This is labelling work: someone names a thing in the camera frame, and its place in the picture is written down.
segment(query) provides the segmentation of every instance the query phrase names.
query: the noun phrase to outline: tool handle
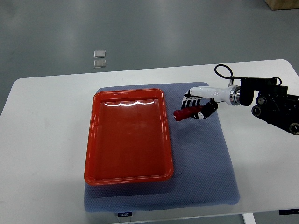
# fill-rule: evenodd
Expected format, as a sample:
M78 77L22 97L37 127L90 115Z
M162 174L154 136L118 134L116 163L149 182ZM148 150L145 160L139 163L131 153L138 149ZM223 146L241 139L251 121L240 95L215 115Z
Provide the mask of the tool handle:
M173 112L174 119L181 121L201 111L203 106L190 106Z

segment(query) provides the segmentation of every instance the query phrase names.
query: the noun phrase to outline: red tray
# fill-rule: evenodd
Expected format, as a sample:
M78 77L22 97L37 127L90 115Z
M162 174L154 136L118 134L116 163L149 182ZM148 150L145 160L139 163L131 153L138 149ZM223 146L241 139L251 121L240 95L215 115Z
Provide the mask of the red tray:
M162 90L102 91L93 98L85 181L164 181L173 174Z

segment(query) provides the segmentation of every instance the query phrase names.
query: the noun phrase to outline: gray padded mat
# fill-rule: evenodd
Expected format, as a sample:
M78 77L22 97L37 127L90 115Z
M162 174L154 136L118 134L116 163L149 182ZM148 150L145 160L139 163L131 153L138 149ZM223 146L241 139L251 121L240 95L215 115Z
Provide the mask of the gray padded mat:
M98 91L159 88L164 92L171 138L174 174L163 182L89 186L85 184L88 212L128 212L236 204L239 191L218 115L205 120L177 122L183 95L206 83L117 86Z

